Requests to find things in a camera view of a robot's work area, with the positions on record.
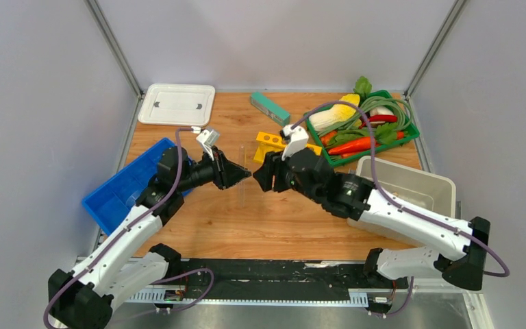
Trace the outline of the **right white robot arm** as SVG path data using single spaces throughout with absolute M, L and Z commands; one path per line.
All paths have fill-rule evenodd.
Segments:
M 371 249 L 363 276 L 372 287 L 404 277 L 440 275 L 453 286 L 479 291 L 490 235 L 490 222 L 482 217 L 469 221 L 446 217 L 395 197 L 367 178 L 334 171 L 327 161 L 309 149 L 289 158 L 268 152 L 253 174 L 264 192 L 294 190 L 335 217 L 379 226 L 421 247 Z

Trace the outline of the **beige plastic tub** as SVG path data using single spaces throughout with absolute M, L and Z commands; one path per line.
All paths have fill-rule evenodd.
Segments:
M 437 212 L 440 215 L 457 218 L 456 186 L 446 177 L 413 169 L 394 162 L 375 159 L 377 179 L 388 192 L 421 208 Z M 355 174 L 372 180 L 370 156 L 358 160 Z M 417 240 L 363 221 L 347 219 L 349 226 L 413 246 L 423 246 Z

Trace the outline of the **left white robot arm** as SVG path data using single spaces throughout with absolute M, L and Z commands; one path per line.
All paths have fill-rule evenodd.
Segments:
M 119 226 L 86 259 L 70 271 L 56 270 L 48 281 L 49 303 L 43 315 L 68 328 L 105 328 L 124 301 L 157 281 L 174 284 L 181 278 L 180 254 L 157 244 L 138 262 L 127 261 L 161 230 L 184 204 L 184 193 L 212 183 L 220 190 L 249 178 L 251 172 L 211 147 L 199 161 L 181 147 L 162 153 L 155 173 Z

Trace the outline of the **white tray lid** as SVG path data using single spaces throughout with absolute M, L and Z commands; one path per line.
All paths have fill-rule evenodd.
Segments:
M 200 126 L 210 122 L 216 90 L 200 84 L 152 84 L 138 121 L 149 125 Z

